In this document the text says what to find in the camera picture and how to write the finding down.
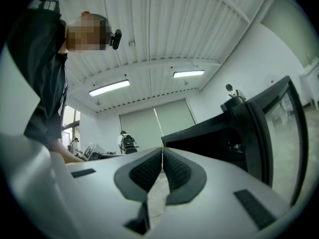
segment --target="backpack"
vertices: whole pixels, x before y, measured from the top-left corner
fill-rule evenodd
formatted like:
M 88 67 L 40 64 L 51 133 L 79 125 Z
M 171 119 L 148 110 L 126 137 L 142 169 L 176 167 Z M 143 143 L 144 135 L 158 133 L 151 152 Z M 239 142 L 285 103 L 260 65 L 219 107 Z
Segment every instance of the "backpack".
M 123 150 L 128 150 L 128 149 L 134 149 L 135 140 L 133 137 L 131 137 L 130 135 L 125 135 L 122 138 L 122 149 Z
M 240 99 L 242 102 L 245 102 L 245 99 L 239 95 L 238 90 L 236 90 L 236 94 L 237 94 L 237 96 L 239 97 L 239 99 Z

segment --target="black display frame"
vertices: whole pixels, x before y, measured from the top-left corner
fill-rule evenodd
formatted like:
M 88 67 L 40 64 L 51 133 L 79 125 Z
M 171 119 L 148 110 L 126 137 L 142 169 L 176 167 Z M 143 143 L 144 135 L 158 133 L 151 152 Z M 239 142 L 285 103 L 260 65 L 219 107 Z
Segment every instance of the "black display frame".
M 203 121 L 185 130 L 162 137 L 164 147 L 174 147 L 174 141 L 190 140 L 193 137 L 205 135 L 226 127 L 233 127 L 240 133 L 246 149 L 248 172 L 270 187 L 273 183 L 273 153 L 270 133 L 265 114 L 276 106 L 288 93 L 293 109 L 299 135 L 299 167 L 297 181 L 290 205 L 297 202 L 306 176 L 308 162 L 308 130 L 303 106 L 298 92 L 289 76 L 256 95 L 252 99 L 234 107 L 229 107 L 223 114 Z

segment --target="white wall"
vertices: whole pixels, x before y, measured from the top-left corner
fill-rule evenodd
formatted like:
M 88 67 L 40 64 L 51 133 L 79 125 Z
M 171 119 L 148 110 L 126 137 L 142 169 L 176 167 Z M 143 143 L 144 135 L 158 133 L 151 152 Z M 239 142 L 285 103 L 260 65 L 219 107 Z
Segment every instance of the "white wall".
M 39 101 L 5 45 L 0 55 L 0 132 L 23 134 Z
M 240 89 L 247 98 L 262 92 L 275 81 L 289 75 L 303 105 L 309 102 L 300 86 L 298 74 L 303 67 L 291 49 L 271 30 L 255 23 L 245 34 L 227 62 L 214 75 L 201 93 L 187 98 L 197 122 L 220 113 L 226 101 L 226 84 Z
M 80 118 L 80 145 L 85 151 L 88 145 L 93 142 L 100 145 L 106 151 L 120 153 L 117 146 L 117 137 L 120 135 L 120 120 L 115 114 L 93 119 L 81 113 Z
M 276 0 L 262 24 L 293 51 L 303 67 L 319 56 L 319 37 L 304 11 L 290 0 Z

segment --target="roller blind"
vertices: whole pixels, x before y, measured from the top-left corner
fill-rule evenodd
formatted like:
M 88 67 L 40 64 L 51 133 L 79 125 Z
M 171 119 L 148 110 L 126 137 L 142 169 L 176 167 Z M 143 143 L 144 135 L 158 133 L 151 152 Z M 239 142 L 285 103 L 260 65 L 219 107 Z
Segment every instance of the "roller blind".
M 162 145 L 160 126 L 153 108 L 121 115 L 120 120 L 122 130 L 135 139 L 138 151 Z
M 185 100 L 155 107 L 163 135 L 195 125 Z

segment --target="window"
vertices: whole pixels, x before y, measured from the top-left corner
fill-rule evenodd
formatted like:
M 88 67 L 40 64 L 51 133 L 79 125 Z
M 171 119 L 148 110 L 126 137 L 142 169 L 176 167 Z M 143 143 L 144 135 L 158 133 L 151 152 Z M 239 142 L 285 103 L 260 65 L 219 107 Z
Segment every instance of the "window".
M 69 125 L 74 122 L 74 112 L 75 110 L 72 107 L 66 106 L 64 108 L 63 114 L 63 126 Z
M 62 144 L 67 147 L 74 138 L 80 139 L 80 112 L 66 106 L 62 122 Z

